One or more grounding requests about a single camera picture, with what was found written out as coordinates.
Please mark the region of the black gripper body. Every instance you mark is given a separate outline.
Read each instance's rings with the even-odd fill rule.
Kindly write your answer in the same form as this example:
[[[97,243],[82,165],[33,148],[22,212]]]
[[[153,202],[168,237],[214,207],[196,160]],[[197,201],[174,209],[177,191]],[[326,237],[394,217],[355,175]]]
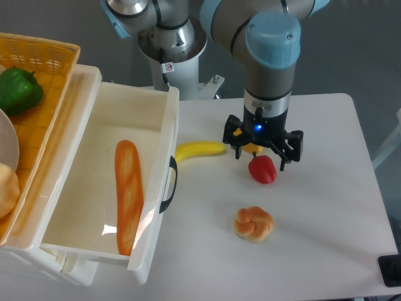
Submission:
[[[245,99],[242,130],[247,144],[274,148],[273,140],[285,131],[289,100]]]

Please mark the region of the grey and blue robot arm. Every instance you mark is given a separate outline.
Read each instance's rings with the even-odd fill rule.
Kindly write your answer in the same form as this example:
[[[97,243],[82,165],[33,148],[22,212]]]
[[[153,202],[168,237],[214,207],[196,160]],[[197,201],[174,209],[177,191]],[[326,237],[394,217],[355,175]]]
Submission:
[[[199,17],[188,1],[102,1],[121,38],[136,36],[148,58],[154,88],[199,96],[199,56],[212,40],[244,68],[244,114],[230,116],[223,142],[237,156],[248,143],[271,149],[281,164],[298,162],[303,133],[285,129],[296,62],[300,20],[326,1],[204,1]]]

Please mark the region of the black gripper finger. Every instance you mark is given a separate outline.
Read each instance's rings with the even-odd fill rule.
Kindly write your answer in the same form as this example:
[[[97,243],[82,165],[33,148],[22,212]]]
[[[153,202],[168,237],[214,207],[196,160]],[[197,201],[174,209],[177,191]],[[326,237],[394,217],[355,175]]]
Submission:
[[[242,147],[247,144],[247,135],[242,126],[243,122],[235,115],[229,115],[224,125],[222,141],[235,150],[236,159],[240,159]]]
[[[303,151],[303,136],[302,130],[284,131],[280,137],[273,140],[273,151],[281,158],[280,171],[284,171],[286,164],[300,161]]]

